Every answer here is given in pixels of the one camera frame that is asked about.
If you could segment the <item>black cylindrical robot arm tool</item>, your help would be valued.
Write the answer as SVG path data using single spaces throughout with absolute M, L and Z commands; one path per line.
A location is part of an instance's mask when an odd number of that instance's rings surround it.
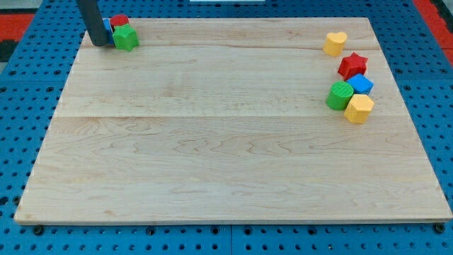
M 96 0 L 76 0 L 86 31 L 93 45 L 102 47 L 108 44 L 108 32 Z

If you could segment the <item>blue block behind arm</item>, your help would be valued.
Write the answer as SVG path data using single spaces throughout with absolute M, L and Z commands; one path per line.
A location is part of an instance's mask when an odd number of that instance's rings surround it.
M 113 40 L 113 31 L 110 25 L 110 19 L 109 18 L 103 18 L 103 25 L 104 28 L 108 34 L 108 44 L 109 45 L 114 45 L 114 40 Z

